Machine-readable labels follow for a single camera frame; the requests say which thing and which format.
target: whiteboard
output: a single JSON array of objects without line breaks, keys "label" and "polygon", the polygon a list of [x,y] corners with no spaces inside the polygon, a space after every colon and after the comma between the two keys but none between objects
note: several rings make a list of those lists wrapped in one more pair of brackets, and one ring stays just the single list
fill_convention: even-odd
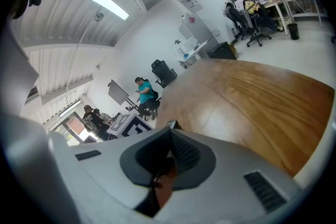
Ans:
[{"label": "whiteboard", "polygon": [[111,80],[109,96],[112,97],[115,100],[115,102],[122,105],[129,95],[123,89],[121,89],[119,85],[115,83],[114,80]]}]

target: teal shirt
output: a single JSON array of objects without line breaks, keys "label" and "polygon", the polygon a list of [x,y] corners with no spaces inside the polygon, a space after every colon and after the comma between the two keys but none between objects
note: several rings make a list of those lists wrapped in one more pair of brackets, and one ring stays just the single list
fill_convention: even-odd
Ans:
[{"label": "teal shirt", "polygon": [[143,85],[139,86],[139,91],[143,91],[145,88],[150,88],[149,93],[140,93],[140,103],[146,102],[148,99],[155,98],[152,92],[152,86],[149,82],[145,81]]}]

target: conference table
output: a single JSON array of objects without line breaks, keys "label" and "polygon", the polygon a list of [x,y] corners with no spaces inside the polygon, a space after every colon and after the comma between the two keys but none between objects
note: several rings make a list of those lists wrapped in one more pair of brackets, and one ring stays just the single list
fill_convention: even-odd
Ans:
[{"label": "conference table", "polygon": [[162,94],[156,127],[182,129],[245,146],[298,173],[319,144],[334,89],[302,74],[239,60],[201,59]]}]

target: vent grille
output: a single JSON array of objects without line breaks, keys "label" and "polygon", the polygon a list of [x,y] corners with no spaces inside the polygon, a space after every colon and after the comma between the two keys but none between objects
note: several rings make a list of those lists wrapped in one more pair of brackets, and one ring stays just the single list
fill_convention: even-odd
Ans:
[{"label": "vent grille", "polygon": [[249,173],[244,178],[267,212],[272,212],[286,203],[260,172]]},{"label": "vent grille", "polygon": [[38,93],[38,91],[37,91],[37,87],[33,87],[33,88],[30,90],[30,93],[29,93],[29,95],[28,95],[27,98],[33,96],[33,95],[36,94],[36,93]]}]

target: ceiling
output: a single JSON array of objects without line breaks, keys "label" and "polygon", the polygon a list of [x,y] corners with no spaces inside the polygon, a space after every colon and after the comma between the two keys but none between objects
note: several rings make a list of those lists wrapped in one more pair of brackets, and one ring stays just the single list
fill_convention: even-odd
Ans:
[{"label": "ceiling", "polygon": [[[70,83],[92,78],[96,66],[104,61],[127,29],[161,0],[113,0],[130,17],[124,21],[91,0],[42,0],[39,6],[27,8],[24,15],[12,21],[12,29],[29,62],[39,73],[36,86],[41,98],[53,96],[66,87],[75,47],[84,34],[70,74]],[[102,12],[100,22],[93,20]],[[71,91],[71,102],[65,95],[55,97],[29,118],[44,124],[55,114],[88,92],[89,83]]]}]

